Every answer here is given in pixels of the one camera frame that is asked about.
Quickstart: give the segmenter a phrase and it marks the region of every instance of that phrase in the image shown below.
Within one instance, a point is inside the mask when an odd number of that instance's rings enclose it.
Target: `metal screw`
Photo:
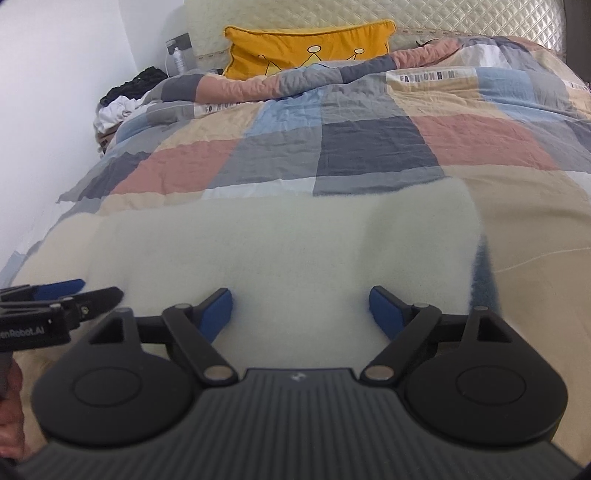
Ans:
[[[207,367],[205,372],[203,372],[205,378],[214,382],[229,380],[232,378],[233,374],[234,371],[226,365],[214,365],[212,367]]]
[[[372,365],[365,369],[365,376],[376,382],[385,382],[394,376],[394,370],[386,365]]]

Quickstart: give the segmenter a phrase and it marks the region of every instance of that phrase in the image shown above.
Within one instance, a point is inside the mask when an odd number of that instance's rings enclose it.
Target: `white bottle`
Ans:
[[[183,52],[181,52],[178,47],[174,48],[173,58],[174,64],[177,66],[178,73],[185,73],[187,71],[187,66],[184,63]]]

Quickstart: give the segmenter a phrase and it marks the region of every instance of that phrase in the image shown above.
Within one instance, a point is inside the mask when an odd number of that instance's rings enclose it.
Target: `wall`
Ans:
[[[0,268],[98,161],[98,100],[134,65],[117,0],[0,3]]]
[[[138,71],[151,66],[165,71],[166,41],[188,32],[183,0],[119,0],[119,8]],[[189,69],[195,68],[191,50],[184,58]],[[168,71],[176,74],[172,58]]]

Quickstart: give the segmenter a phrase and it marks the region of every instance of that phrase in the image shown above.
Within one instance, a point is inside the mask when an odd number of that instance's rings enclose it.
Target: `pillow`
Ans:
[[[224,75],[246,80],[328,60],[369,60],[389,52],[388,37],[396,25],[381,20],[365,25],[289,30],[246,30],[226,27],[231,40]]]

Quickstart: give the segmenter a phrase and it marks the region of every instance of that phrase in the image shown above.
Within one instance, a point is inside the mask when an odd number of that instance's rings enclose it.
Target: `quilted headboard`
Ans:
[[[312,28],[393,18],[398,28],[529,38],[566,51],[563,0],[185,0],[195,54],[229,47],[226,25]]]

